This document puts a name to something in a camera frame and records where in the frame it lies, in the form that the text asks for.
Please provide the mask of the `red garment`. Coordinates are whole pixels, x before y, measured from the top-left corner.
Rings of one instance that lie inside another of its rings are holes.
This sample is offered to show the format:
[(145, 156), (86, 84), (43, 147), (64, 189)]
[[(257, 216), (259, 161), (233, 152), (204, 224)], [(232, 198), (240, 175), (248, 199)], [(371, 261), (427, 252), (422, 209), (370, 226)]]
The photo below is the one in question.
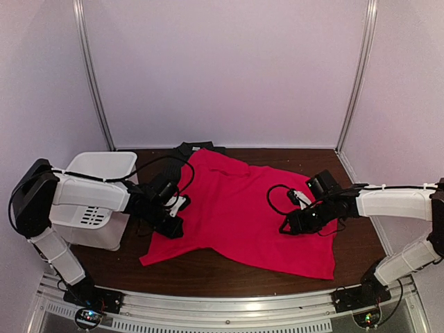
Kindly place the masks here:
[(158, 233), (151, 238), (146, 255), (149, 266), (193, 250), (211, 248), (236, 262), (306, 278), (333, 280), (333, 253), (337, 222), (321, 234), (280, 234), (284, 213), (295, 206), (288, 189), (314, 199), (307, 176), (269, 166), (253, 166), (208, 150), (199, 150), (181, 169), (180, 186), (191, 203), (179, 217), (184, 235), (168, 239)]

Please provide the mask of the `dark pinstriped shirt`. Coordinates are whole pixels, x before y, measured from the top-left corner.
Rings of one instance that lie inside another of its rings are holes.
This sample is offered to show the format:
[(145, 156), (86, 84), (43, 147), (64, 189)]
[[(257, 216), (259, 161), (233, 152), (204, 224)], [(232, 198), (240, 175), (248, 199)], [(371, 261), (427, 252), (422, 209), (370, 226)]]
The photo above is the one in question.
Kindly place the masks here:
[(226, 148), (224, 146), (215, 146), (213, 142), (183, 142), (181, 145), (172, 150), (166, 166), (162, 173), (170, 180), (180, 181), (181, 168), (186, 165), (186, 161), (198, 150), (206, 149), (225, 155)]

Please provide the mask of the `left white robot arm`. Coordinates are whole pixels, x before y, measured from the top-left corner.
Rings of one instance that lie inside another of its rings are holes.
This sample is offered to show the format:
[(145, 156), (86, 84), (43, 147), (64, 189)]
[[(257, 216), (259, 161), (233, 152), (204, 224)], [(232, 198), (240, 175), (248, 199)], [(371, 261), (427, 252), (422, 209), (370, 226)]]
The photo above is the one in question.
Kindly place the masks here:
[(85, 308), (95, 307), (100, 294), (70, 244), (118, 250), (130, 217), (170, 239), (183, 236), (178, 212), (189, 197), (162, 174), (138, 182), (136, 160), (132, 152), (89, 152), (58, 169), (40, 158), (10, 195), (11, 226), (74, 286), (72, 295)]

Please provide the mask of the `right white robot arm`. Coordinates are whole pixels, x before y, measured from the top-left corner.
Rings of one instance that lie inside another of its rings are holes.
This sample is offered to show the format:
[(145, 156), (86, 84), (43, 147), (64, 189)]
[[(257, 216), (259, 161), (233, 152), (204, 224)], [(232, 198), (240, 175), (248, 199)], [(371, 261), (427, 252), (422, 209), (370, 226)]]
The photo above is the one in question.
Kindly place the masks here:
[(299, 208), (286, 213), (279, 231), (282, 234), (316, 234), (330, 221), (372, 216), (394, 216), (430, 222), (429, 234), (406, 245), (399, 253), (387, 256), (363, 276), (356, 290), (356, 301), (372, 305), (382, 295), (382, 287), (443, 260), (443, 182), (413, 185), (353, 184), (344, 189), (328, 170), (306, 182), (314, 197), (307, 203), (294, 189), (287, 196)]

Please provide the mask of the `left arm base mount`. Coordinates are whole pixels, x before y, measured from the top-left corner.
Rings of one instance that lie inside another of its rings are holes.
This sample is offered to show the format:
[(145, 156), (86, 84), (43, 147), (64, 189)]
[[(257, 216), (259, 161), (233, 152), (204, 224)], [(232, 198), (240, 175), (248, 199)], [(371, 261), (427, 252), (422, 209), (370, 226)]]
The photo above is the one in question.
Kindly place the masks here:
[(119, 314), (120, 312), (123, 293), (97, 287), (90, 275), (86, 275), (74, 285), (67, 284), (66, 289), (63, 296), (65, 302), (102, 313)]

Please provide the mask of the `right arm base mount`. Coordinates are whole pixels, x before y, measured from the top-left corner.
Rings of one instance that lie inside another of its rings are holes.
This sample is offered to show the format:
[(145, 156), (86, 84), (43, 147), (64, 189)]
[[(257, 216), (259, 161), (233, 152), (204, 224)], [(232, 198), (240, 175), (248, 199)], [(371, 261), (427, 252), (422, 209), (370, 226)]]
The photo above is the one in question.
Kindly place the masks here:
[(336, 313), (374, 307), (391, 299), (391, 293), (375, 277), (375, 268), (370, 268), (357, 287), (339, 287), (331, 293)]

